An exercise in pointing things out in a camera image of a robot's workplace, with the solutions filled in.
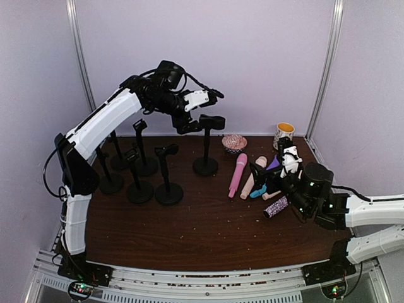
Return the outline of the black pink-mic stand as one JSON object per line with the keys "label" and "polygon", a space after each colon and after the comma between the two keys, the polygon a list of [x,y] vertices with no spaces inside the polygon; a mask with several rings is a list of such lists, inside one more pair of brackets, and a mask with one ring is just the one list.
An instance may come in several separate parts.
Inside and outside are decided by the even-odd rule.
{"label": "black pink-mic stand", "polygon": [[155,190],[155,199],[158,203],[165,206],[175,205],[184,196],[184,191],[180,185],[170,182],[169,169],[167,165],[167,156],[175,155],[179,151],[177,144],[171,144],[166,147],[156,147],[155,154],[160,164],[163,184],[159,185]]}

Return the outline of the beige pink microphone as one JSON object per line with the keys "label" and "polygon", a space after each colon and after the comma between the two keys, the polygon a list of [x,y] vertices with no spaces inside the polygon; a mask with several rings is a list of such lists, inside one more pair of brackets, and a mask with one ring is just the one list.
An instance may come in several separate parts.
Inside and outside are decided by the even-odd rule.
{"label": "beige pink microphone", "polygon": [[281,193],[281,191],[276,191],[276,192],[270,193],[270,194],[269,193],[264,193],[261,197],[262,197],[262,199],[264,201],[266,201],[268,199],[274,198],[275,196],[277,196],[280,193]]}

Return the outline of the black glitter-mic stand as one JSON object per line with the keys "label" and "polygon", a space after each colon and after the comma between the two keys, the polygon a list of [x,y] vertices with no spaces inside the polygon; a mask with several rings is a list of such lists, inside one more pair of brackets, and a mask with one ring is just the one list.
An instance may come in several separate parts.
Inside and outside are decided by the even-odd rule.
{"label": "black glitter-mic stand", "polygon": [[199,125],[205,131],[204,134],[204,154],[193,162],[193,170],[201,176],[214,175],[218,170],[218,162],[209,157],[210,150],[210,133],[211,130],[224,130],[225,118],[222,116],[208,116],[201,114],[199,117]]}

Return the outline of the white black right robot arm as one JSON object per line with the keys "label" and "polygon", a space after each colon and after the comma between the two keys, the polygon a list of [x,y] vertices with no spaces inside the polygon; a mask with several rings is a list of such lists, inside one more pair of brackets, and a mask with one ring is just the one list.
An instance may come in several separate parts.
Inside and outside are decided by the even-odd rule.
{"label": "white black right robot arm", "polygon": [[365,225],[385,228],[363,237],[335,244],[330,260],[324,264],[328,278],[338,278],[350,264],[403,249],[403,196],[365,197],[341,186],[334,193],[333,172],[310,162],[302,164],[297,147],[288,137],[278,140],[281,170],[277,183],[287,201],[304,219],[311,218],[328,230],[343,230]]}

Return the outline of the blue-head microphone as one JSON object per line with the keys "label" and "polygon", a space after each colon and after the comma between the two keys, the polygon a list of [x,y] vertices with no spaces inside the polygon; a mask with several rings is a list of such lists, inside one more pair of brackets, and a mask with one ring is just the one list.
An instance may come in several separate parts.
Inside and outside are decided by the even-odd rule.
{"label": "blue-head microphone", "polygon": [[264,185],[261,189],[251,191],[249,197],[252,199],[255,199],[255,198],[262,196],[265,193],[266,193],[266,186]]}

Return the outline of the black small-mic stand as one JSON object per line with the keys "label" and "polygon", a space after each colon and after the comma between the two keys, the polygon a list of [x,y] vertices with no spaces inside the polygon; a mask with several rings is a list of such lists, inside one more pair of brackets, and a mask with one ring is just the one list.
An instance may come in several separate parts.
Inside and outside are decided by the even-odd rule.
{"label": "black small-mic stand", "polygon": [[126,197],[133,204],[143,204],[151,200],[154,194],[154,188],[148,181],[141,181],[136,168],[136,160],[139,155],[135,148],[125,153],[129,170],[133,177],[133,183],[130,184],[126,191]]}

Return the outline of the purple microphone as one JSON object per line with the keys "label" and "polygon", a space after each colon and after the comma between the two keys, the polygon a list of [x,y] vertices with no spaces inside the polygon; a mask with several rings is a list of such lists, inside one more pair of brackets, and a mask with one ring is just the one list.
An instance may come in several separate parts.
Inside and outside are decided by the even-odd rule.
{"label": "purple microphone", "polygon": [[280,163],[278,156],[275,155],[272,162],[269,164],[269,166],[266,168],[267,171],[271,172],[276,172],[282,167],[282,164]]}

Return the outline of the pale pink small microphone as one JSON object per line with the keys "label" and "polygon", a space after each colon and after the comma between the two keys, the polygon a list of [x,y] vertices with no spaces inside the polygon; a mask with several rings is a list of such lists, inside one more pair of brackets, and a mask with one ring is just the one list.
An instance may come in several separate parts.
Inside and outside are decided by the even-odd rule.
{"label": "pale pink small microphone", "polygon": [[[255,160],[255,164],[265,167],[267,164],[267,158],[265,156],[260,156]],[[240,198],[245,200],[247,197],[250,195],[252,189],[254,186],[254,178],[253,174],[250,173],[249,178],[247,179],[246,183],[244,184],[244,187],[242,188],[242,191],[240,193]]]}

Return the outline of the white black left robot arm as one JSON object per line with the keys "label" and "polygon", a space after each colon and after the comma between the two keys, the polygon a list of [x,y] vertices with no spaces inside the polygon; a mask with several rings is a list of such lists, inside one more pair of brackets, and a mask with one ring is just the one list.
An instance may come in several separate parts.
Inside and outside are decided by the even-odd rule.
{"label": "white black left robot arm", "polygon": [[64,190],[60,198],[65,205],[61,243],[70,257],[65,267],[77,280],[85,280],[91,273],[90,265],[78,256],[86,253],[88,207],[100,183],[100,176],[88,163],[96,148],[139,111],[145,115],[169,115],[178,134],[198,132],[201,126],[192,119],[190,111],[214,105],[223,97],[222,92],[202,84],[182,66],[163,60],[157,68],[124,80],[81,123],[56,136],[54,151],[61,164]]}

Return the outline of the glitter silver-head microphone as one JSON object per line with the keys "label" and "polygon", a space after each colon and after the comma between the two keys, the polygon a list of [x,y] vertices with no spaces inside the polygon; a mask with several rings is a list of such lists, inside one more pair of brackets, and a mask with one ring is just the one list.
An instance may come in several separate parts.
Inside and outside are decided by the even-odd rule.
{"label": "glitter silver-head microphone", "polygon": [[288,207],[288,200],[286,196],[282,196],[280,199],[276,200],[273,204],[269,205],[263,210],[263,215],[266,218],[272,218],[276,214],[280,213]]}

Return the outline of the black blue-mic stand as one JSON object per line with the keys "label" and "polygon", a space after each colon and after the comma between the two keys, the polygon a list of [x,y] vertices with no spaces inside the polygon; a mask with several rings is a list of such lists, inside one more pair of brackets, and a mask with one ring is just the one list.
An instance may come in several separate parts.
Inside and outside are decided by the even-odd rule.
{"label": "black blue-mic stand", "polygon": [[136,135],[136,145],[140,152],[140,158],[135,161],[137,172],[140,176],[150,176],[157,172],[158,162],[152,157],[147,157],[143,144],[142,132],[147,128],[145,120],[140,119],[133,124]]}

